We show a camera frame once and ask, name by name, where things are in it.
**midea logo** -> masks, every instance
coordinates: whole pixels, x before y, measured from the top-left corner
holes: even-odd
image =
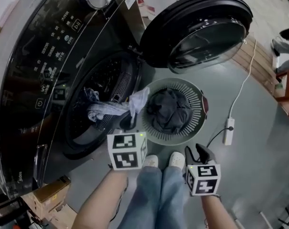
[[[17,181],[17,182],[18,182],[18,183],[23,182],[23,180],[22,180],[22,171],[19,172],[18,181]]]

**white cube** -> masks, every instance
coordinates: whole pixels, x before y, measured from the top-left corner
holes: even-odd
[[[148,152],[146,132],[107,135],[107,145],[114,170],[142,168]]]
[[[186,169],[186,183],[192,196],[216,194],[221,180],[220,165],[187,166]]]

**leg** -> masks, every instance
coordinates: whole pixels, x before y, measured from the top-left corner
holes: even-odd
[[[287,72],[289,70],[289,60],[285,61],[279,68],[277,68],[277,74]]]
[[[137,188],[118,229],[153,229],[159,208],[161,177],[157,156],[147,156],[137,178]]]
[[[184,197],[186,194],[182,169],[184,156],[174,152],[171,155],[169,167],[163,173],[160,207],[156,222],[158,229],[185,229],[183,216]]]
[[[273,40],[273,46],[279,53],[288,53],[289,54],[289,44],[285,42],[278,42]]]

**laundry basket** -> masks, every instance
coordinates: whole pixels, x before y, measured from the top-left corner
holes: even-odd
[[[189,101],[193,110],[192,119],[189,124],[177,134],[165,134],[155,129],[148,121],[147,105],[142,111],[142,124],[147,132],[147,138],[157,144],[165,146],[174,146],[185,143],[193,138],[202,128],[208,111],[208,102],[203,92],[193,83],[180,78],[166,78],[154,81],[147,87],[150,88],[149,99],[157,92],[170,88],[183,93]]]

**person's left arm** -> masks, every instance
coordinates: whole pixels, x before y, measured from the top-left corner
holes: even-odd
[[[126,171],[109,171],[82,205],[72,229],[107,229],[126,187]]]

